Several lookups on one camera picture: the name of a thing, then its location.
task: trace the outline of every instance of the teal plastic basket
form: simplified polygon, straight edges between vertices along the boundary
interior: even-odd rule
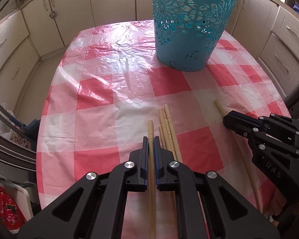
[[[153,0],[156,56],[193,72],[205,67],[237,0]]]

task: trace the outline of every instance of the cream cabinet door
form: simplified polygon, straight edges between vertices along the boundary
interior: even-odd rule
[[[50,5],[65,46],[80,31],[95,26],[90,0],[50,0]]]
[[[264,49],[277,16],[271,0],[244,0],[232,36],[257,59]]]
[[[152,0],[136,0],[136,18],[138,21],[153,19]]]
[[[14,109],[21,89],[38,59],[26,38],[0,70],[0,103],[7,103],[10,110]]]
[[[91,0],[96,26],[136,20],[135,0]]]
[[[0,21],[0,69],[28,35],[29,32],[20,11]]]
[[[233,12],[231,13],[230,19],[226,25],[225,31],[227,31],[230,35],[232,35],[235,25],[237,23],[241,8],[243,6],[244,0],[237,0]]]
[[[30,38],[40,56],[64,47],[49,0],[33,0],[22,9]]]

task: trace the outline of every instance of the kitchen cabinet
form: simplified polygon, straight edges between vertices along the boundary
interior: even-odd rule
[[[244,0],[232,36],[257,59],[265,47],[278,5],[271,0]]]
[[[136,20],[135,0],[91,0],[96,26]]]
[[[284,100],[287,97],[287,95],[286,95],[284,89],[281,87],[279,81],[277,80],[277,78],[273,74],[273,72],[270,70],[270,68],[266,65],[266,63],[260,57],[256,61],[257,61],[257,63],[259,63],[261,68],[265,71],[267,76],[271,79],[271,81],[273,82],[273,84],[276,87],[277,91],[279,92],[281,98]]]
[[[235,25],[237,23],[241,8],[243,6],[244,0],[237,0],[237,3],[233,9],[233,12],[231,13],[230,19],[226,25],[225,31],[227,31],[230,35],[232,35]]]
[[[299,85],[299,61],[275,34],[271,34],[260,58],[274,74],[287,96]]]
[[[69,45],[80,31],[95,26],[90,0],[49,0],[64,45]]]
[[[153,19],[152,0],[136,0],[136,18],[138,21]]]
[[[299,19],[280,7],[272,31],[299,59]]]
[[[26,38],[0,70],[0,103],[7,103],[10,110],[14,109],[22,87],[38,59],[29,38]]]
[[[40,56],[64,47],[51,13],[49,0],[33,0],[22,9],[30,38]]]
[[[20,11],[0,22],[0,69],[29,35]]]

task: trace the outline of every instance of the table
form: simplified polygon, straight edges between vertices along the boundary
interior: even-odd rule
[[[257,206],[231,131],[214,105],[248,115],[289,116],[255,59],[224,32],[205,69],[180,72],[155,56],[153,21],[82,31],[54,75],[42,112],[37,184],[47,206],[87,172],[110,172],[142,146],[147,121],[159,135],[157,109],[168,104],[183,161],[193,171],[217,171]],[[256,168],[264,209],[275,187]],[[129,193],[122,238],[149,238],[148,194]],[[157,239],[176,238],[173,203],[157,193]]]

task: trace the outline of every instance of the wooden stick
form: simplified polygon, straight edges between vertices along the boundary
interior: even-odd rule
[[[181,154],[180,149],[179,149],[179,144],[178,144],[178,140],[177,140],[173,120],[171,118],[171,113],[170,113],[170,110],[169,110],[169,107],[168,107],[167,104],[164,106],[164,109],[165,109],[165,113],[166,113],[166,117],[167,117],[167,121],[168,121],[168,126],[169,126],[170,131],[171,131],[171,137],[172,137],[173,144],[174,144],[176,160],[178,162],[182,163],[183,162],[182,154]]]
[[[159,114],[159,120],[160,120],[161,125],[162,125],[162,131],[163,131],[163,135],[164,135],[164,141],[165,141],[166,149],[168,151],[171,151],[171,143],[169,141],[168,132],[167,132],[167,128],[166,128],[166,124],[165,124],[165,118],[164,118],[162,108],[158,109],[158,114]]]
[[[165,125],[166,125],[166,129],[167,129],[167,133],[168,133],[168,138],[169,138],[170,144],[171,144],[171,152],[173,153],[174,160],[177,160],[176,154],[175,154],[175,149],[174,149],[174,144],[173,144],[173,139],[171,138],[171,130],[169,129],[167,119],[165,120]]]
[[[224,108],[222,107],[222,105],[220,104],[220,102],[218,100],[215,100],[214,103],[217,106],[219,112],[222,114],[222,116],[225,117],[227,115],[227,113],[224,110]],[[250,181],[251,186],[253,188],[255,198],[256,198],[256,201],[257,201],[257,204],[258,204],[258,210],[259,210],[260,213],[262,213],[263,212],[262,199],[260,197],[260,192],[259,192],[259,189],[257,187],[256,179],[255,179],[252,167],[250,165],[250,161],[247,158],[246,151],[244,150],[243,145],[242,145],[242,143],[240,142],[240,140],[238,138],[238,135],[234,131],[232,131],[232,134],[233,134],[233,136],[235,138],[235,141],[236,141],[236,143],[237,143],[237,145],[240,149],[240,152],[243,156],[245,166],[246,166],[246,169],[247,169],[247,173],[248,173],[248,177],[249,177],[249,181]]]
[[[162,147],[163,147],[164,149],[166,149],[165,140],[164,140],[164,135],[163,135],[163,130],[162,130],[162,125],[159,125],[159,126],[158,126],[158,129],[159,129],[159,134],[160,134],[160,136],[161,136]]]
[[[155,197],[155,170],[154,170],[154,125],[153,120],[148,121],[149,140],[149,165],[148,165],[148,188],[149,188],[149,224],[150,238],[156,239],[156,197]]]

